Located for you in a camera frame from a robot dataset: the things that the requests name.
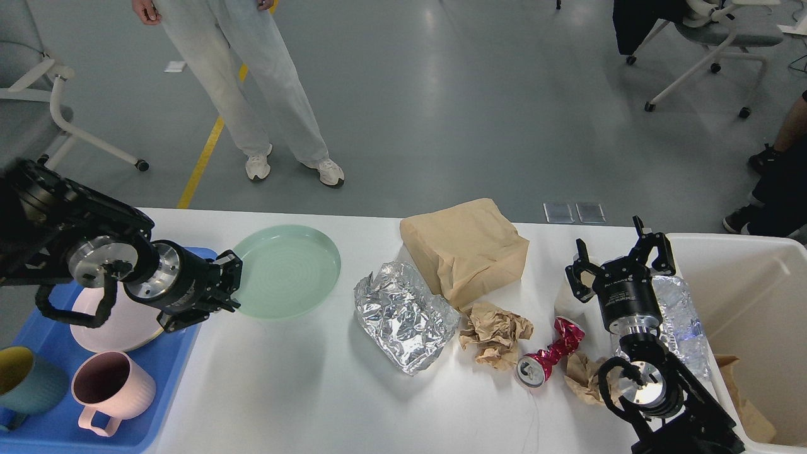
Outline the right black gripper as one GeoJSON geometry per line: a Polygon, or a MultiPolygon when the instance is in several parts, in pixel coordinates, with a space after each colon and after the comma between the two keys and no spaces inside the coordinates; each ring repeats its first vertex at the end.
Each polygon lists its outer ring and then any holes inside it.
{"type": "Polygon", "coordinates": [[[611,334],[651,332],[663,317],[652,285],[652,276],[674,276],[675,259],[665,233],[646,228],[640,216],[633,216],[637,241],[627,259],[614,259],[601,266],[590,261],[587,244],[576,240],[577,254],[565,268],[572,295],[587,303],[598,297],[603,326],[611,334]],[[583,273],[593,276],[585,284],[583,273]]]}

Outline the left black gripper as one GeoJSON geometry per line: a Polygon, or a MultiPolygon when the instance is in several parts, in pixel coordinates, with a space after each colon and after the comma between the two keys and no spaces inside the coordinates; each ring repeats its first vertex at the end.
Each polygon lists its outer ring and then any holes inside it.
{"type": "Polygon", "coordinates": [[[125,282],[124,291],[133,301],[161,310],[158,323],[165,332],[240,308],[233,294],[240,288],[243,261],[233,250],[202,259],[171,241],[151,245],[158,254],[153,275],[144,282],[125,282]]]}

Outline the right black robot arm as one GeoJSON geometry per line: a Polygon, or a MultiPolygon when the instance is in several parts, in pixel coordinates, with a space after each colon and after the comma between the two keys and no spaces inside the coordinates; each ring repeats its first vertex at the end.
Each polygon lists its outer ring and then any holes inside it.
{"type": "Polygon", "coordinates": [[[638,239],[628,255],[594,264],[587,245],[566,267],[581,302],[597,297],[603,327],[615,334],[622,354],[598,370],[608,410],[633,426],[634,453],[741,453],[735,420],[660,339],[663,316],[651,281],[674,275],[671,244],[663,233],[633,218],[638,239]]]}

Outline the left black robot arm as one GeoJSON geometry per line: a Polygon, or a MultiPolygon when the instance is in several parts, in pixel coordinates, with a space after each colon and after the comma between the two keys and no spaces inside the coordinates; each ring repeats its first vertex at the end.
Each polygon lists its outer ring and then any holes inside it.
{"type": "Polygon", "coordinates": [[[153,240],[154,222],[141,210],[18,159],[2,170],[2,285],[37,286],[35,304],[54,321],[101,327],[119,288],[158,310],[173,332],[240,307],[243,264],[232,250],[204,259],[169,240],[153,240]],[[53,288],[75,281],[101,288],[94,313],[54,307],[53,288]]]}

